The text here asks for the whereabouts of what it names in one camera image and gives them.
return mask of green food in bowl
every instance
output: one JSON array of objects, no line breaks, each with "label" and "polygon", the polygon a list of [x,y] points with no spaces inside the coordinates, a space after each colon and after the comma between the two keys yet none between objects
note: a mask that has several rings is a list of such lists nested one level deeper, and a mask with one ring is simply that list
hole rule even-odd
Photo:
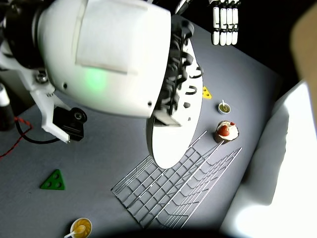
[{"label": "green food in bowl", "polygon": [[224,113],[228,113],[230,112],[230,108],[228,106],[223,106],[223,105],[220,105],[219,106],[220,110],[223,111]]}]

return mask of small bowl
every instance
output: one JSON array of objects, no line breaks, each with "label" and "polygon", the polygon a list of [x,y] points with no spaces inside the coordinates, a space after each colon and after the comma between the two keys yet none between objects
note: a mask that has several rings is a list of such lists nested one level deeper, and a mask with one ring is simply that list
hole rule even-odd
[{"label": "small bowl", "polygon": [[224,105],[229,109],[229,111],[227,111],[227,112],[224,112],[224,111],[222,111],[221,109],[220,109],[220,106],[222,106],[222,103],[219,103],[219,105],[218,105],[218,112],[220,113],[220,114],[229,114],[230,112],[231,112],[231,107],[229,106],[229,104],[227,104],[227,103],[224,103]]},{"label": "small bowl", "polygon": [[86,237],[88,237],[88,236],[90,236],[91,231],[93,230],[93,224],[92,224],[91,221],[90,221],[88,218],[86,218],[86,217],[78,218],[76,221],[74,221],[73,224],[72,224],[71,227],[70,227],[70,232],[73,232],[74,225],[76,224],[76,222],[78,222],[78,221],[81,220],[81,219],[87,220],[87,221],[90,223],[90,225],[91,225],[91,230],[90,230],[89,234],[86,236]]}]

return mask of green triangular block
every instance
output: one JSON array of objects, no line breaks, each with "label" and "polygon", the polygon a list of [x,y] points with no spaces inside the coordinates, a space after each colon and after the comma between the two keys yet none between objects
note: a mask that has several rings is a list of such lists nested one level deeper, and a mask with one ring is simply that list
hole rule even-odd
[{"label": "green triangular block", "polygon": [[65,190],[63,176],[59,170],[55,170],[42,184],[41,189]]}]

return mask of silver metal wire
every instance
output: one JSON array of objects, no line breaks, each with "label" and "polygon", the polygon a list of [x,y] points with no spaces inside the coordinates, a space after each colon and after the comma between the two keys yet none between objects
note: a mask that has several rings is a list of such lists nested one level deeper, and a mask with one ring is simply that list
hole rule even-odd
[{"label": "silver metal wire", "polygon": [[206,133],[173,168],[161,169],[149,155],[111,189],[141,227],[182,228],[242,150],[212,164],[223,141],[202,155],[194,145]]}]

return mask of gray tabletop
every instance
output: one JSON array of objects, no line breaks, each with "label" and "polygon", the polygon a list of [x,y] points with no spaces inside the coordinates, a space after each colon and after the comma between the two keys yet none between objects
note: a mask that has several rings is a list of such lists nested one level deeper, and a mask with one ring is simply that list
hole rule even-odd
[{"label": "gray tabletop", "polygon": [[[234,47],[213,46],[210,33],[198,26],[192,43],[197,62],[205,70],[204,85],[213,95],[211,100],[203,100],[194,138],[205,130],[209,133],[196,148],[204,152],[216,145],[211,132],[224,119],[237,124],[240,136],[223,145],[213,160],[243,147],[186,225],[218,228],[270,115],[280,78]],[[60,97],[70,106],[78,106],[65,96]],[[232,107],[227,116],[217,112],[221,99]],[[92,238],[139,228],[110,189],[148,155],[146,120],[84,110],[88,121],[82,141],[35,145],[22,140],[0,161],[0,238],[63,237],[80,217],[92,221]],[[34,126],[29,137],[52,138],[41,130],[37,107],[21,117]],[[18,137],[16,130],[0,132],[0,153]],[[61,170],[66,190],[39,189],[55,169]]]}]

